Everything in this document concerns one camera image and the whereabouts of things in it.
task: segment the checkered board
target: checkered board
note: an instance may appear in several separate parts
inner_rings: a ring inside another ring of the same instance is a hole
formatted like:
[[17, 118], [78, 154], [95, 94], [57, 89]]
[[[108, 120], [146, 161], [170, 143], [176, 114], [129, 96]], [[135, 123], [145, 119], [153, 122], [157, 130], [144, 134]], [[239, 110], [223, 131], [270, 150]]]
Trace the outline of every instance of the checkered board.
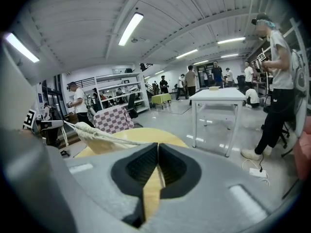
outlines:
[[95, 127], [107, 133], [116, 133], [132, 129], [132, 122], [127, 110], [124, 107], [104, 110], [103, 113], [94, 116]]

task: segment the black cap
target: black cap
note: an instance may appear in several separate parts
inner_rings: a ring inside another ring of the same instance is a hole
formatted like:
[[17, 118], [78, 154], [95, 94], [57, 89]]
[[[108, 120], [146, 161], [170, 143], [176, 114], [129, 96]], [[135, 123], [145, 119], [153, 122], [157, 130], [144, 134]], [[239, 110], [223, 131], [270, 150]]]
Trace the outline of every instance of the black cap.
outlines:
[[252, 19], [252, 24], [256, 25], [258, 20], [266, 20], [266, 21], [271, 21], [271, 19], [267, 16], [266, 13], [258, 13], [256, 18]]

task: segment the white t-shirt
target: white t-shirt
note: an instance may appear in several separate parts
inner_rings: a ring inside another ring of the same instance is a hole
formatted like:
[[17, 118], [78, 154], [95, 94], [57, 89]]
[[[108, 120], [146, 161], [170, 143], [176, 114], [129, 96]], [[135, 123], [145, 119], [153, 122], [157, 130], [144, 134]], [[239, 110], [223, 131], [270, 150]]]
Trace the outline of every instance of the white t-shirt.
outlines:
[[227, 72], [227, 80], [228, 80], [228, 81], [233, 81], [233, 73], [232, 73], [231, 70], [229, 70], [229, 71]]
[[271, 31], [270, 37], [270, 47], [271, 47], [271, 60], [276, 61], [280, 59], [280, 56], [277, 52], [276, 45], [280, 45], [288, 51], [288, 57], [290, 61], [290, 68], [288, 70], [281, 70], [281, 69], [272, 69], [273, 74], [273, 89], [285, 89], [291, 90], [294, 88], [293, 78], [292, 78], [292, 62], [291, 62], [291, 50], [286, 43], [284, 37], [278, 30]]
[[252, 82], [253, 81], [253, 75], [254, 71], [251, 67], [245, 68], [245, 82]]
[[184, 82], [185, 78], [182, 78], [181, 76], [179, 76], [178, 78], [178, 83], [177, 83], [177, 87], [178, 88], [183, 88], [183, 83]]
[[44, 108], [44, 115], [45, 115], [45, 114], [47, 114], [47, 117], [45, 117], [44, 120], [46, 120], [46, 121], [50, 120], [51, 117], [50, 117], [50, 107], [49, 107], [49, 106], [46, 106], [46, 107]]
[[73, 102], [76, 102], [78, 99], [82, 99], [82, 103], [74, 107], [76, 113], [87, 112], [87, 107], [86, 104], [84, 103], [84, 98], [85, 98], [84, 91], [80, 88], [77, 88], [73, 96]]
[[259, 103], [259, 97], [254, 89], [248, 89], [245, 93], [246, 98], [251, 98], [251, 103]]

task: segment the white shelving unit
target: white shelving unit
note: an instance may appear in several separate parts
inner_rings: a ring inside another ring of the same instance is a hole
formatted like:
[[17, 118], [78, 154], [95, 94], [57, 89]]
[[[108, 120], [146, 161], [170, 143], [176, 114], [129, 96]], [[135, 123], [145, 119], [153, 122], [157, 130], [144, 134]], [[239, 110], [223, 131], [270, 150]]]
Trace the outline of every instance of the white shelving unit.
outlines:
[[[105, 83], [111, 83], [111, 82], [120, 82], [119, 84], [111, 84], [108, 85]], [[105, 75], [105, 76], [97, 76], [95, 77], [95, 86], [97, 89], [98, 97], [100, 98], [100, 92], [112, 92], [111, 98], [106, 98], [104, 100], [101, 100], [101, 107], [104, 109], [102, 102], [109, 101], [109, 100], [115, 100], [118, 98], [126, 97], [127, 101], [129, 100], [129, 96], [132, 93], [140, 94], [140, 98], [138, 100], [134, 101], [134, 104], [137, 104], [139, 102], [142, 103], [142, 105], [139, 105], [137, 107], [137, 112], [142, 112], [145, 110], [150, 109], [149, 101], [147, 97], [147, 93], [144, 92], [144, 80], [139, 80], [139, 73], [124, 73], [124, 74], [111, 74], [111, 75]], [[125, 94], [116, 96], [116, 89], [117, 88], [124, 88]]]

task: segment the ceiling beam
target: ceiling beam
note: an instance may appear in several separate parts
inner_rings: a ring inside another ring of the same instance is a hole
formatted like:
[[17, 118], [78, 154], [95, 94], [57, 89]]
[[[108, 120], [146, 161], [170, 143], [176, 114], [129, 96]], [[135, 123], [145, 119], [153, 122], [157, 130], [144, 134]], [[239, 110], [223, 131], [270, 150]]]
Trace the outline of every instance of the ceiling beam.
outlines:
[[234, 49], [234, 50], [224, 50], [224, 51], [220, 51], [217, 53], [213, 53], [213, 54], [207, 54], [205, 56], [199, 57], [199, 58], [195, 58], [192, 60], [189, 60], [189, 62], [191, 63], [197, 63], [200, 61], [204, 61], [204, 60], [215, 60], [215, 59], [219, 59], [221, 56], [224, 55], [228, 55], [228, 54], [234, 54], [234, 53], [238, 53], [238, 54], [248, 54], [252, 49], [251, 48], [246, 48], [246, 49]]
[[[259, 39], [258, 36], [252, 35], [252, 36], [247, 36], [247, 37], [245, 38], [245, 40], [242, 41], [242, 42], [247, 43], [248, 41], [256, 41], [256, 40], [258, 40], [258, 39]], [[198, 51], [202, 51], [202, 50], [214, 48], [214, 47], [217, 47], [217, 46], [220, 46], [220, 45], [218, 45], [217, 42], [213, 42], [213, 43], [206, 44], [206, 45], [204, 45], [204, 46], [198, 47], [197, 49], [198, 49]], [[176, 58], [175, 58], [175, 57], [173, 57], [173, 58], [167, 60], [166, 63], [171, 63], [171, 62], [174, 62], [174, 61], [176, 61]]]
[[222, 12], [222, 13], [218, 13], [215, 15], [212, 15], [210, 17], [206, 17], [200, 21], [197, 21], [193, 24], [190, 24], [189, 26], [177, 31], [176, 33], [172, 34], [171, 36], [167, 37], [165, 40], [163, 40], [160, 44], [158, 44], [157, 46], [155, 46], [153, 49], [151, 49], [148, 53], [146, 53], [142, 58], [143, 60], [147, 59], [151, 54], [153, 54], [154, 52], [158, 51], [159, 49], [162, 48], [163, 45], [168, 44], [169, 42], [173, 41], [174, 39], [180, 37], [181, 35], [185, 34], [185, 33], [189, 33], [191, 30], [194, 30], [202, 25], [205, 24], [210, 24], [212, 22], [218, 21], [218, 20], [223, 20], [223, 19], [227, 19], [229, 17], [240, 17], [240, 16], [245, 16], [249, 14], [249, 9], [248, 8], [244, 8], [244, 9], [238, 9], [238, 10], [230, 10], [230, 11], [226, 11], [226, 12]]
[[61, 61], [52, 52], [52, 50], [47, 45], [43, 45], [44, 39], [41, 36], [40, 32], [38, 31], [29, 10], [24, 9], [20, 13], [20, 17], [18, 17], [17, 20], [20, 22], [21, 26], [24, 28], [29, 37], [34, 41], [37, 47], [37, 49], [35, 50], [36, 51], [40, 50], [44, 55], [44, 57], [52, 61], [54, 65], [56, 65], [58, 68], [63, 68]]
[[124, 22], [124, 20], [126, 19], [126, 17], [128, 16], [128, 13], [133, 9], [133, 6], [135, 5], [136, 0], [126, 0], [124, 3], [124, 6], [121, 9], [121, 12], [119, 13], [114, 28], [112, 30], [112, 35], [110, 37], [109, 43], [108, 43], [108, 47], [107, 47], [107, 51], [105, 54], [105, 59], [106, 61], [108, 60], [111, 48], [112, 48], [112, 44], [117, 36], [117, 33], [122, 25], [122, 23]]

